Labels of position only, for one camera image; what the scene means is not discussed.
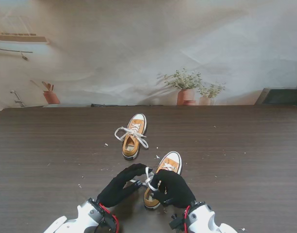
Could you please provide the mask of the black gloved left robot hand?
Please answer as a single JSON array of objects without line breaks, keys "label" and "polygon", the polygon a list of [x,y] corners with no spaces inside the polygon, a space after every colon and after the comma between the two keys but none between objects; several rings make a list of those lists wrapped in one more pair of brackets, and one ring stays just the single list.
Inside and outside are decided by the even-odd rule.
[{"label": "black gloved left robot hand", "polygon": [[146,168],[146,165],[138,163],[132,164],[122,170],[97,196],[97,202],[101,203],[106,208],[118,205],[121,201],[143,186],[141,181],[136,181],[125,187],[127,182],[132,180],[135,176],[144,175],[146,173]]}]

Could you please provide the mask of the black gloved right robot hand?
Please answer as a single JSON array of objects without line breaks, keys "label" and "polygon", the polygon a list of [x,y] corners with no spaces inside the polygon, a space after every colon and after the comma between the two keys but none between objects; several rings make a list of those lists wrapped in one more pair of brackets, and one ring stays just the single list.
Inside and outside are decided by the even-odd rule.
[{"label": "black gloved right robot hand", "polygon": [[174,171],[159,170],[153,176],[151,186],[158,188],[157,191],[152,191],[152,198],[158,200],[164,207],[173,205],[176,208],[185,209],[196,202],[184,178]]}]

